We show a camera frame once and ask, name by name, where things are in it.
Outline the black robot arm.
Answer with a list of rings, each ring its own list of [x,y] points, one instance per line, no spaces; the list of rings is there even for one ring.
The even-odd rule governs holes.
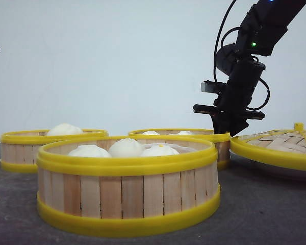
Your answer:
[[[306,1],[258,1],[252,5],[238,27],[218,34],[213,69],[228,76],[225,83],[202,82],[201,90],[218,97],[213,105],[193,106],[195,113],[210,115],[215,134],[234,136],[248,127],[247,120],[262,120],[260,107],[250,108],[253,92],[266,66],[257,56],[270,56],[287,26],[306,5]]]

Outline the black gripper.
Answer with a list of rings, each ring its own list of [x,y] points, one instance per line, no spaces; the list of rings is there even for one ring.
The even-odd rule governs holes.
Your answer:
[[[228,75],[228,81],[213,106],[196,104],[193,110],[211,116],[214,134],[230,132],[235,136],[248,127],[247,119],[265,117],[262,112],[247,109],[265,65],[253,58],[217,58],[216,67]]]

